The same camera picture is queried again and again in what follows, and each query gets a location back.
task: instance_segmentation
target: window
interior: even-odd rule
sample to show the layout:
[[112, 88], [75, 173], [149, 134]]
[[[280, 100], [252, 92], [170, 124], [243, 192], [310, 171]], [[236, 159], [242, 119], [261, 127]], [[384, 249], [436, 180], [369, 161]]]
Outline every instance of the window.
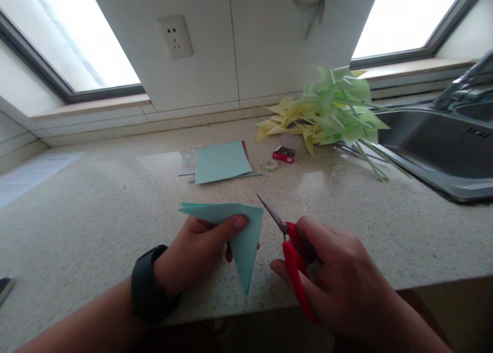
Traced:
[[143, 93], [96, 0], [0, 0], [2, 39], [67, 103]]
[[477, 0], [375, 0], [352, 68], [432, 57]]

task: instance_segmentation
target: window frame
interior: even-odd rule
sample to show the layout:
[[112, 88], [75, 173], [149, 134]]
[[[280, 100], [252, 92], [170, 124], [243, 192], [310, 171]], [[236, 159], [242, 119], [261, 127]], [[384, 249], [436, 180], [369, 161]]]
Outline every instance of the window frame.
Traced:
[[350, 69], [385, 66], [434, 57], [478, 0], [456, 0], [435, 28], [424, 47], [351, 60]]
[[120, 96], [145, 94], [142, 84], [75, 92], [0, 11], [0, 40], [67, 105]]

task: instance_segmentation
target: clear tape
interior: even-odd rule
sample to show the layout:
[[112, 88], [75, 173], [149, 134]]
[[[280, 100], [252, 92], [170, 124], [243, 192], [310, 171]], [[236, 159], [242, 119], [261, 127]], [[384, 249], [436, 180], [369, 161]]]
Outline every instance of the clear tape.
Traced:
[[262, 167], [269, 172], [274, 172], [277, 169], [277, 162], [273, 159], [267, 159], [262, 162]]

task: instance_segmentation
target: left hand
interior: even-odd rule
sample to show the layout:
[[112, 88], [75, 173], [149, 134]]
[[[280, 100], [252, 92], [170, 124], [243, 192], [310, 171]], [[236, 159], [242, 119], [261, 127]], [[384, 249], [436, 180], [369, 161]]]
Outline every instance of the left hand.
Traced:
[[[213, 228], [210, 223], [189, 216], [171, 246], [154, 262], [154, 274], [166, 296], [174, 298], [206, 274], [224, 244], [247, 223], [245, 216], [237, 214]], [[232, 259], [228, 251], [226, 259]]]

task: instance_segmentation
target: power socket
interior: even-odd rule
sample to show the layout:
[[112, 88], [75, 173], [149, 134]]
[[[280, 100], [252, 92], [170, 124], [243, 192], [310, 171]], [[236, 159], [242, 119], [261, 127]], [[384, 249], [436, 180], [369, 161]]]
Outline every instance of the power socket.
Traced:
[[169, 50], [170, 59], [185, 58], [194, 55], [190, 38], [186, 31], [182, 15], [172, 15], [157, 19], [157, 31]]

